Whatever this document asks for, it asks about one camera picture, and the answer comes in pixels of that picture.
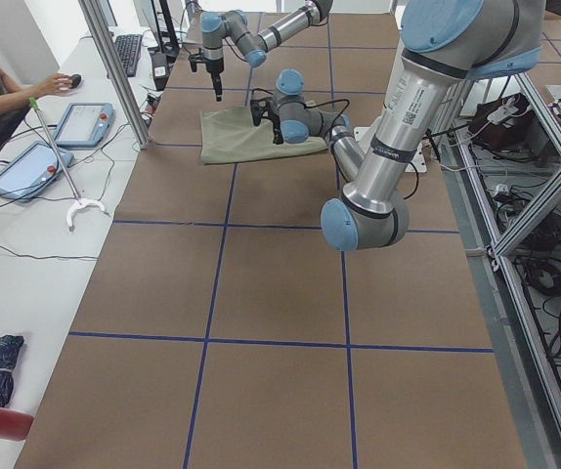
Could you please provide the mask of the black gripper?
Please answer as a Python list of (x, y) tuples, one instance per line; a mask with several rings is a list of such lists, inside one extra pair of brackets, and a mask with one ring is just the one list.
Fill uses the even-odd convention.
[(259, 126), (264, 119), (269, 120), (273, 126), (273, 143), (275, 145), (282, 145), (284, 138), (281, 133), (281, 119), (274, 98), (252, 98), (249, 102), (249, 107), (252, 124)]
[(213, 90), (217, 102), (221, 102), (223, 100), (223, 85), (221, 74), (225, 70), (222, 49), (219, 49), (219, 53), (219, 57), (210, 57), (206, 49), (199, 48), (196, 53), (189, 53), (188, 56), (192, 72), (197, 72), (200, 66), (204, 66), (206, 71), (211, 74)]

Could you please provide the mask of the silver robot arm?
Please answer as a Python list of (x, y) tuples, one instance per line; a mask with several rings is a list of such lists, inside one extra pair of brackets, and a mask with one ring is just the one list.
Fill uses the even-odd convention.
[(215, 99), (221, 102), (221, 74), (225, 70), (223, 43), (226, 39), (233, 41), (251, 67), (258, 67), (272, 50), (294, 35), (311, 26), (323, 24), (331, 6), (331, 1), (306, 1), (299, 9), (258, 32), (249, 30), (247, 15), (241, 10), (203, 12), (199, 17), (201, 48), (189, 56), (191, 70), (197, 72), (198, 66), (204, 65), (211, 78)]
[(449, 88), (462, 80), (517, 74), (540, 56), (542, 1), (410, 1), (401, 23), (403, 66), (367, 149), (341, 113), (305, 104), (301, 74), (282, 71), (275, 90), (250, 103), (255, 125), (268, 119), (276, 143), (323, 138), (347, 182), (327, 201), (321, 227), (339, 251), (398, 242), (409, 212), (397, 191)]

